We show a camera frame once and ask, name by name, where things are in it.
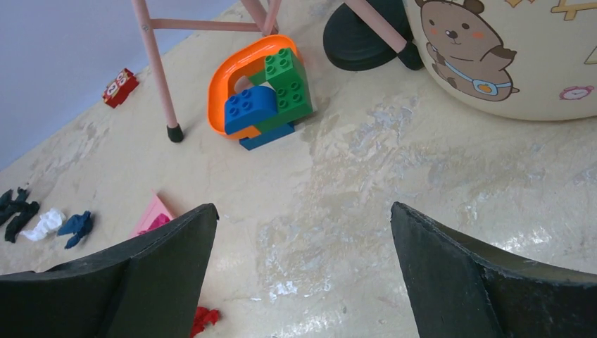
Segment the blue paper scrap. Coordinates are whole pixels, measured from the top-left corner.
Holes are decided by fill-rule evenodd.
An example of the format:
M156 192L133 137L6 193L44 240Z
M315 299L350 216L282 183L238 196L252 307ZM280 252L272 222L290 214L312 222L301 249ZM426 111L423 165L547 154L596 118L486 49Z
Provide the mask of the blue paper scrap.
M72 237L66 242L64 249L71 249L76 246L93 229L94 220L90 211L83 214L72 215L57 231L58 236L71 234Z

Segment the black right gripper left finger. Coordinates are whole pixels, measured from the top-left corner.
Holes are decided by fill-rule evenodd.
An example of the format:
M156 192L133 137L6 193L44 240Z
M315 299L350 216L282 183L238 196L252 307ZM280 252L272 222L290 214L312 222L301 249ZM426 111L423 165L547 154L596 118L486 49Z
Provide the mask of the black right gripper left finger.
M160 228L44 272L1 276L2 337L188 337L219 215Z

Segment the magenta paper scrap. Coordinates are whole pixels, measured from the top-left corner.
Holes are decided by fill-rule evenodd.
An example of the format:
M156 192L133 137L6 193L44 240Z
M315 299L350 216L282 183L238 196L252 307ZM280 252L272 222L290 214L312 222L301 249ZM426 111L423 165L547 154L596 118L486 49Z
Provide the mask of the magenta paper scrap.
M153 230L158 229L161 226L167 224L168 222L170 222L170 218L166 214L160 213L159 215L156 216L156 218L151 222L151 224L149 226L138 231L137 234L144 234L144 233L153 231Z

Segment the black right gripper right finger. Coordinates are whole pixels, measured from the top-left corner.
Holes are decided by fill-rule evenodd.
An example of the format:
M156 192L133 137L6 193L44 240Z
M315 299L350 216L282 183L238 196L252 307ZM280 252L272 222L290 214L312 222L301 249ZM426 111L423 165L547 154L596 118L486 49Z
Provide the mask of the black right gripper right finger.
M518 256L401 202L391 230L421 337L595 337L596 276Z

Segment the white paper scrap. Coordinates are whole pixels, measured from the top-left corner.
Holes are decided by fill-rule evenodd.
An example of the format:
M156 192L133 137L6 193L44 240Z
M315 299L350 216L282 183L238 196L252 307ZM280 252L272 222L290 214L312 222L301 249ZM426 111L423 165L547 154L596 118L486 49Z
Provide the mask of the white paper scrap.
M20 235L32 242L44 239L47 235L56 232L65 222L66 216L57 208L51 208L40 215L39 222L32 230L23 230Z

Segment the red paper scrap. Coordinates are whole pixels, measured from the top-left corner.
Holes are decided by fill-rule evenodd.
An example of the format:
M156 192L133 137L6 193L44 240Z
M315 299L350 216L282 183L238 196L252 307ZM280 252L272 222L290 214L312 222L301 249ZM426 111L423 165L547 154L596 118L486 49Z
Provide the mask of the red paper scrap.
M194 338L197 334L202 333L207 325L215 325L219 319L220 312L218 309L209 309L203 306L198 306L191 327L190 337Z

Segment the pink dustpan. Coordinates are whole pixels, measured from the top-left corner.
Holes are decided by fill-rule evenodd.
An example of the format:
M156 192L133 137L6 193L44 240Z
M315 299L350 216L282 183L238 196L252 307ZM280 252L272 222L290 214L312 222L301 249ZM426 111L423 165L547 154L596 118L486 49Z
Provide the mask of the pink dustpan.
M138 220L133 231L130 233L130 238L139 236L140 234L137 234L138 231L149 226L151 222L156 218L156 216L160 213L166 214L170 218L170 221L175 219L175 216L171 213L170 209L164 204L159 194L155 191L152 191L152 193L152 199L146 207L145 211L142 213L142 216Z

